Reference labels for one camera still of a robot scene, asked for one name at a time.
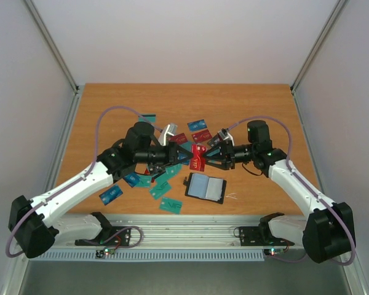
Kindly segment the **red VIP card bottom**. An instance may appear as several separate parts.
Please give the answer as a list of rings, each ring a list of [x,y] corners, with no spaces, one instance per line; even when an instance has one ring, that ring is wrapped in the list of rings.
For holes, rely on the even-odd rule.
[[[193,154],[189,163],[189,168],[194,171],[204,171],[205,159],[203,158],[204,152],[207,150],[205,146],[199,144],[191,145],[191,152]]]

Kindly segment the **black leather card holder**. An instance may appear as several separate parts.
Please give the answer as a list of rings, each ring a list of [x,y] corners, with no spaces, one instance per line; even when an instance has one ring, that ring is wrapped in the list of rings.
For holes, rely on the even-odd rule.
[[[183,180],[185,196],[222,205],[227,181],[200,173],[190,173]]]

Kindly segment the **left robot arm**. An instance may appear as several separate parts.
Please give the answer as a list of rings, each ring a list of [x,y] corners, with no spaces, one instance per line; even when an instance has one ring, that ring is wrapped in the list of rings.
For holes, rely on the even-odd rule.
[[[67,182],[28,200],[24,195],[12,201],[9,215],[10,238],[16,241],[22,254],[36,258],[54,245],[60,231],[54,224],[72,207],[109,187],[135,171],[139,163],[155,171],[192,159],[193,154],[174,141],[161,144],[154,135],[154,127],[137,122],[129,128],[123,139],[96,155],[93,162]]]

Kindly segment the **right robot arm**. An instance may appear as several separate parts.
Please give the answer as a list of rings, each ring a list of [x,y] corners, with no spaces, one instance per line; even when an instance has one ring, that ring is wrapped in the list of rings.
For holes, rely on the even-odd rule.
[[[301,210],[303,221],[295,221],[280,213],[261,218],[259,236],[263,242],[288,240],[302,246],[316,263],[335,262],[337,257],[348,253],[349,259],[338,264],[351,265],[356,257],[351,207],[345,202],[335,202],[316,189],[295,167],[290,151],[274,148],[267,119],[267,116],[253,116],[243,120],[247,124],[248,144],[234,144],[230,133],[233,126],[222,129],[220,142],[203,154],[205,163],[221,170],[233,169],[238,163],[252,163]]]

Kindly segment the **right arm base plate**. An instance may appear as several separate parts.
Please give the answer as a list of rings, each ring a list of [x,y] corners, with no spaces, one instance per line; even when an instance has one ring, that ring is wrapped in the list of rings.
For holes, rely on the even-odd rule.
[[[293,246],[294,243],[282,238],[266,234],[258,226],[238,227],[238,236],[241,246]]]

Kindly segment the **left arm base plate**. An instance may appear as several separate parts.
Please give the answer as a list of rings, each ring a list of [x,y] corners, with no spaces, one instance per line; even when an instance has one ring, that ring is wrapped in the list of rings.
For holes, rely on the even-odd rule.
[[[124,226],[113,226],[110,229],[103,229],[94,239],[76,240],[76,246],[129,246],[131,238],[131,228]]]

